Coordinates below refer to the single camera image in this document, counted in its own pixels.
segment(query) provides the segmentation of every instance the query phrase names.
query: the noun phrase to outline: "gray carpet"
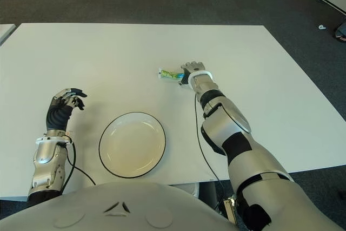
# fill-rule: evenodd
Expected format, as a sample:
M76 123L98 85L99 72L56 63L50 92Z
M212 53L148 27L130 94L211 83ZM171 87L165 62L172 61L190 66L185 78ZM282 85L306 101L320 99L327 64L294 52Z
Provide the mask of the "gray carpet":
M263 24L346 118L346 44L331 36L343 19L316 0L0 0L2 24ZM318 30L319 24L327 30ZM249 35L251 41L256 39ZM321 211L346 229L346 201L337 196L339 189L346 190L346 166L293 177ZM0 217L21 208L14 202L0 206Z

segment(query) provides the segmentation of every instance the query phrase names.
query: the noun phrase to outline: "white table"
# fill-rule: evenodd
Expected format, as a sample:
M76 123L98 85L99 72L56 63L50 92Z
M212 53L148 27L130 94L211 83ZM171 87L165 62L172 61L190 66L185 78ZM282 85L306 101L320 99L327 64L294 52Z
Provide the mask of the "white table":
M8 35L15 29L14 24L0 24L0 45L8 37Z
M51 98L66 87L89 95L68 130L77 166L96 183L124 181L103 168L98 142L110 121L130 111L155 116L167 137L162 160L139 179L215 180L198 148L194 92L157 77L159 67L174 71L193 60L204 62L287 171L346 163L346 122L263 26L22 24L0 48L0 197L26 196L35 140ZM202 148L228 179L225 157L204 140ZM66 190L89 185L76 171Z

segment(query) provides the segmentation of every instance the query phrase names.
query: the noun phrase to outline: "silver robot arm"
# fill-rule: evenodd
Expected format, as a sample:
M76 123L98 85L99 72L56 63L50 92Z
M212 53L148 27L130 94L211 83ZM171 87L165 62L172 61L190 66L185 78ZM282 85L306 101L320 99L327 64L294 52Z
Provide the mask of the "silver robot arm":
M79 107L83 110L84 104L79 96L86 97L86 94L80 89L63 89L53 97L49 105L46 116L47 133L36 140L38 149L34 154L35 172L28 194L29 206L62 193L66 145L70 143L65 131L73 108Z
M237 212L250 230L342 230L323 215L302 188L251 135L248 121L212 81L202 63L183 65L188 84L204 111L201 132L227 156Z

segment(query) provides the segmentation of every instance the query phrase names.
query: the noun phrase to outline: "black cable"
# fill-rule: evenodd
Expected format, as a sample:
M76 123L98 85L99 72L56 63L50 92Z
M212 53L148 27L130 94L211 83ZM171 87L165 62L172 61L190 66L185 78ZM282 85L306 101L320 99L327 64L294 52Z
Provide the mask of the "black cable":
M70 171L70 174L69 174L69 176L67 177L67 179L66 179L66 181L65 181L65 183L64 183L64 185L63 185L63 187L61 188L61 191L60 191L60 194L61 194L61 195L63 194L64 189L66 188L66 185L67 185L67 183L69 182L69 180L70 180L70 178L71 178L71 176L72 176L72 173L74 172L75 166L76 166L76 147L75 147L75 144L73 143L72 139L71 139L69 136L68 136L68 138L70 139L70 142L71 142L72 147L73 147L73 149L74 149L74 162L73 162L73 164L72 164L72 169L71 169L71 171Z
M74 154L76 154L76 147L75 147L75 143L73 142L72 138L71 138L70 136L68 136L68 135L65 135L65 136L66 136L68 139L70 139L70 143L72 144L73 149L74 149ZM89 180L92 182L92 184L96 185L95 181L90 177L89 174L87 174L87 173L86 173L85 171L83 171L81 168L77 167L76 164L73 165L73 164L71 163L70 158L69 158L69 153L67 153L67 160L69 161L69 164L70 164L72 167L76 168L76 169L79 170L81 173L85 174L85 176L89 178Z
M67 154L67 160L69 161L69 164L72 166L72 163L70 162L69 154ZM92 182L92 184L96 185L95 181L89 176L89 174L87 174L85 171L78 168L77 166L75 166L75 168L76 170L79 170L81 173L83 173L86 177L88 177L89 180Z
M217 181L220 183L220 185L221 185L221 187L222 187L222 197L221 197L221 199L218 201L218 204L215 206L215 208L214 208L214 210L215 210L215 209L217 209L217 208L220 206L221 202L223 201L223 198L224 198L224 196L225 196L225 189L224 189L224 187L223 187L223 185L222 185L222 182L221 182L220 179L217 177L216 173L212 170L212 168L211 168L209 162L207 161L207 158L205 158L204 152L203 152L203 150L202 150L201 142L199 141L196 99L197 99L197 94L195 95L195 115L196 115L196 133L197 133L198 145L199 145L199 148L200 148L200 150L201 150L201 153L202 153L202 155L203 155L203 158L204 158L205 162L207 163L209 169L210 169L211 172L214 174L215 178L217 179Z

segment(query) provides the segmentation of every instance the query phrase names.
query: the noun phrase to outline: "white plate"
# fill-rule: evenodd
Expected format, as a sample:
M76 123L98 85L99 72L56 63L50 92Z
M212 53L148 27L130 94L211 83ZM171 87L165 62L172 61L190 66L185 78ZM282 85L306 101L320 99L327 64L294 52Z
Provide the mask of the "white plate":
M134 112L116 118L106 127L98 153L107 171L118 177L135 178L158 164L165 146L165 133L158 120Z

